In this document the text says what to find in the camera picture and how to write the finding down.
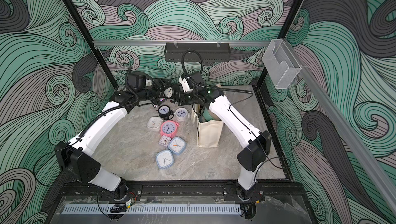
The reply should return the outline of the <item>black twin-bell alarm clock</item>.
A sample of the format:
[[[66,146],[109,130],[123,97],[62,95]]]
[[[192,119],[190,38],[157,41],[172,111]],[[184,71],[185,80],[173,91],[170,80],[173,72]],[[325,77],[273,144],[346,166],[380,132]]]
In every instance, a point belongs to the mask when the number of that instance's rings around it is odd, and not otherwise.
[[[164,95],[167,99],[172,99],[175,97],[176,90],[174,87],[168,87],[164,90]]]

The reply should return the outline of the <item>cream floral canvas bag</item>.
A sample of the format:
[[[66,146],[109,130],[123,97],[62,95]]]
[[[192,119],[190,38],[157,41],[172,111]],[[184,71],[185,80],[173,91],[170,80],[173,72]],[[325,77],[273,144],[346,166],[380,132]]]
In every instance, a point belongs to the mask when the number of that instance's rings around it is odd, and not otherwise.
[[[223,129],[223,121],[211,120],[205,123],[199,122],[202,109],[209,110],[210,106],[192,105],[192,121],[197,126],[197,146],[199,148],[217,148]]]

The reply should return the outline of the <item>green round alarm clock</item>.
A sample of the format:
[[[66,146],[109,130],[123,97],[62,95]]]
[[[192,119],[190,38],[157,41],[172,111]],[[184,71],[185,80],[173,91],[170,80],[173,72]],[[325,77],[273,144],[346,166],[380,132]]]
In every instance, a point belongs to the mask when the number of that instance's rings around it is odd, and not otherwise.
[[[202,109],[201,114],[199,116],[199,122],[205,123],[211,120],[220,121],[220,118],[214,113],[212,113],[210,110],[206,108]]]

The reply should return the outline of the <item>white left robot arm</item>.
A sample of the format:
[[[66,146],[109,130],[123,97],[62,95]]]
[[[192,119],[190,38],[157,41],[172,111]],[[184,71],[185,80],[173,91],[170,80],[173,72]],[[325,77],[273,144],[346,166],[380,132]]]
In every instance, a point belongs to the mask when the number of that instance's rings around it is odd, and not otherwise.
[[[81,183],[89,183],[109,191],[115,199],[128,192],[120,176],[107,171],[92,156],[111,129],[141,101],[158,104],[162,101],[166,83],[146,73],[133,71],[125,75],[125,89],[111,96],[101,113],[67,143],[55,147],[55,156],[62,172]]]

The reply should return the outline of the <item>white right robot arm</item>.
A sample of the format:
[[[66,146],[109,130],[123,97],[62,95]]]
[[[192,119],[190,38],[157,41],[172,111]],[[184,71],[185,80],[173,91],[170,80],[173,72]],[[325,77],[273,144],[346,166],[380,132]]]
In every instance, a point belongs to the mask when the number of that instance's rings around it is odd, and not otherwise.
[[[238,187],[241,195],[247,195],[256,184],[260,167],[265,163],[272,141],[270,133],[261,131],[243,117],[228,100],[225,92],[250,94],[251,91],[207,85],[200,72],[187,72],[179,77],[182,90],[180,97],[189,98],[190,103],[199,104],[215,114],[232,131],[243,150],[237,154],[241,165]]]

